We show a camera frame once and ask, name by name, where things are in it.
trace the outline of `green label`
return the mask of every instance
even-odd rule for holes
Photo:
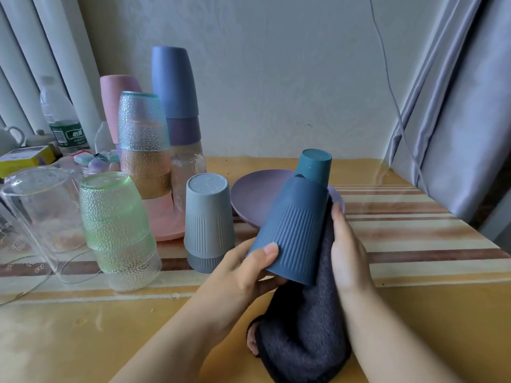
[[[65,125],[62,123],[52,123],[50,124],[50,129],[52,130],[57,143],[60,147],[87,147],[87,139],[83,134],[82,126],[80,122]]]

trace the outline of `white teapot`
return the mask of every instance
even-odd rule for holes
[[[16,130],[19,134],[20,142],[16,141],[11,133],[11,130]],[[20,128],[16,126],[9,126],[7,128],[0,128],[0,156],[9,153],[11,150],[19,148],[25,142],[25,134]]]

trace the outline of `dark towel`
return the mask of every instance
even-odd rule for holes
[[[332,201],[327,205],[315,286],[288,282],[275,291],[256,318],[259,356],[277,383],[330,381],[351,355],[335,287],[330,251],[334,241]]]

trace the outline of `white wall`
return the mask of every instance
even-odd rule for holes
[[[206,155],[383,158],[396,115],[369,0],[79,0],[101,75],[151,91],[154,45],[188,50]],[[446,0],[374,0],[402,105]]]

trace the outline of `purple plate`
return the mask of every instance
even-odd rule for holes
[[[230,202],[239,217],[252,227],[261,228],[284,183],[293,173],[287,169],[265,169],[239,178],[230,190]],[[328,192],[334,203],[342,204],[344,212],[341,195],[331,185]]]

